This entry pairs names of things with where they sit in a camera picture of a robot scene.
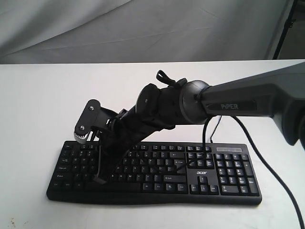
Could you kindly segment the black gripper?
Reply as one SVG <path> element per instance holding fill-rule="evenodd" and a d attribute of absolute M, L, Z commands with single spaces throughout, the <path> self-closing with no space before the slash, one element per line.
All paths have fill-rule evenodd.
<path fill-rule="evenodd" d="M 143 118 L 136 109 L 122 110 L 101 130 L 98 140 L 98 163 L 94 181 L 106 184 L 127 151 L 149 135 L 175 124 L 166 124 L 154 116 Z"/>

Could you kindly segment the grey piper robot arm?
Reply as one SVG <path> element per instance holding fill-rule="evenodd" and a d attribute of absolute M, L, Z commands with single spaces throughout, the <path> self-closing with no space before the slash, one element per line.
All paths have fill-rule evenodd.
<path fill-rule="evenodd" d="M 201 80 L 174 81 L 163 71 L 157 79 L 167 87 L 146 85 L 134 107 L 105 124 L 98 183 L 107 183 L 127 151 L 152 133 L 177 125 L 204 125 L 218 115 L 270 117 L 288 144 L 305 141 L 304 63 L 214 86 Z"/>

